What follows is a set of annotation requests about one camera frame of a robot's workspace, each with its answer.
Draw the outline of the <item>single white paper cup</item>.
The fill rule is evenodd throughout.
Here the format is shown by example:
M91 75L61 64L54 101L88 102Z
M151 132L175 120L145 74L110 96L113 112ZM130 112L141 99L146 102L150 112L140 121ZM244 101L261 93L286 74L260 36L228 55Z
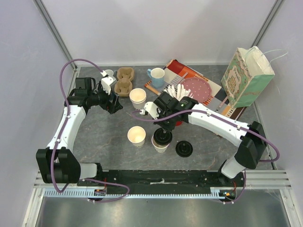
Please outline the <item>single white paper cup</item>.
M152 145L154 147L154 149L158 152L158 153L163 153L166 151L166 149L168 148L168 146L170 144L167 144L167 145L159 145L158 143L156 143L155 139L154 139L154 136L152 136L151 138L151 142L152 142Z

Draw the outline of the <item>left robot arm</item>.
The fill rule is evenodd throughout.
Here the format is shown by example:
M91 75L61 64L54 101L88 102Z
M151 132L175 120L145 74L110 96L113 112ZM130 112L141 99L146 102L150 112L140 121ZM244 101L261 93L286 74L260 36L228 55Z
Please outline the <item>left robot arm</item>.
M46 148L39 149L36 160L44 183L77 183L87 178L93 186L104 181L99 163L80 163L73 155L73 145L82 121L89 109L100 106L114 114L123 107L112 90L114 79L104 77L100 82L85 77L75 80L75 88L67 96L59 127Z

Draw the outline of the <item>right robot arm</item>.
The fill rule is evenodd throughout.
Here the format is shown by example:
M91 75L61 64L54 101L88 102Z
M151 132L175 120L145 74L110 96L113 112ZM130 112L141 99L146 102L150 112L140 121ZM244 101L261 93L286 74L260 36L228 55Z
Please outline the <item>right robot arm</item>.
M232 183L243 170L255 169L267 147L260 123L230 119L187 96L177 100L163 92L144 108L166 131L172 131L177 121L183 121L210 130L236 146L236 153L223 163L217 174L217 181L222 186Z

